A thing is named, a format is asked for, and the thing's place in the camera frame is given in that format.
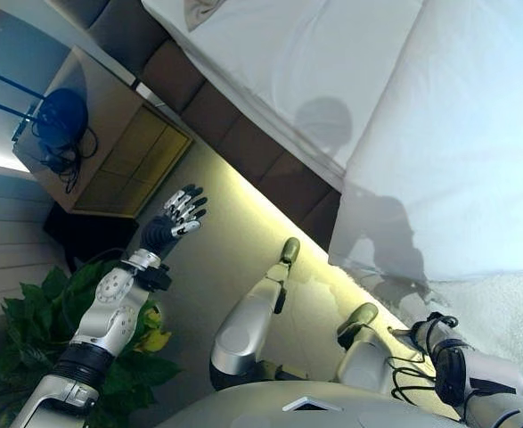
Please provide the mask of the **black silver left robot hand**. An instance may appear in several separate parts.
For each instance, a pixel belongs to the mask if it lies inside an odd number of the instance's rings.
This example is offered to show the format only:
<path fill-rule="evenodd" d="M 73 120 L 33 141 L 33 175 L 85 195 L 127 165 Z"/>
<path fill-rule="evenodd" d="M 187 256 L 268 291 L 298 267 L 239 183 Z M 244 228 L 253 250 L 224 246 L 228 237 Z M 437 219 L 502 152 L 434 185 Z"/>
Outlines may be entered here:
<path fill-rule="evenodd" d="M 202 218 L 207 213 L 207 201 L 200 186 L 189 184 L 177 190 L 144 227 L 141 249 L 164 259 L 184 236 L 201 227 Z"/>

